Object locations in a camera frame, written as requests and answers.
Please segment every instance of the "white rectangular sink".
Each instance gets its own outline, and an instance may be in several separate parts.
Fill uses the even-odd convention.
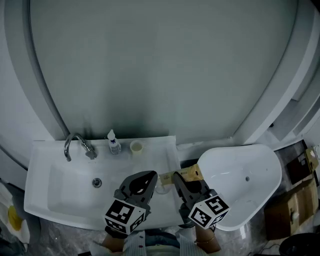
[[[34,143],[27,173],[24,210],[57,223],[90,230],[104,230],[103,210],[123,180],[134,173],[154,170],[158,174],[180,169],[174,136],[142,138],[142,155],[132,156],[133,139],[120,139],[122,152],[112,155],[106,140],[92,140],[98,154],[85,156],[78,140],[69,147],[71,161],[64,155],[64,141]],[[99,178],[102,185],[93,186]],[[154,192],[151,214],[138,229],[153,229],[183,224],[178,209],[181,201],[172,186],[167,194]]]

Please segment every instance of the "chrome faucet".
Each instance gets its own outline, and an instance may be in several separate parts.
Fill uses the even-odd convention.
[[[77,137],[78,140],[81,142],[81,146],[84,147],[84,149],[86,151],[85,155],[88,158],[90,158],[91,160],[97,158],[97,153],[95,152],[94,148],[92,146],[90,146],[88,144],[88,142],[84,138],[82,138],[82,136],[79,133],[72,133],[72,134],[68,135],[68,137],[65,140],[65,144],[64,144],[64,155],[65,155],[65,158],[67,159],[68,162],[71,161],[71,157],[69,155],[69,146],[70,146],[70,143],[74,137]]]

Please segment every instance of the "white cup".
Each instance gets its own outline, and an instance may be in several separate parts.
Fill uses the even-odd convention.
[[[144,145],[140,140],[136,139],[130,143],[130,150],[133,155],[141,155],[143,149],[144,149]]]

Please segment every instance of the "drain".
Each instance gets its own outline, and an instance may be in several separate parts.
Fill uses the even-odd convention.
[[[101,185],[102,185],[101,179],[99,179],[99,178],[94,178],[93,181],[92,181],[92,185],[93,185],[95,188],[100,188]]]

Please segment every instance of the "bathtub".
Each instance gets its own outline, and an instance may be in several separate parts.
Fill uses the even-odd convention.
[[[280,185],[282,169],[276,154],[266,145],[219,147],[198,160],[204,180],[221,193],[230,206],[216,227],[233,231],[246,224]]]

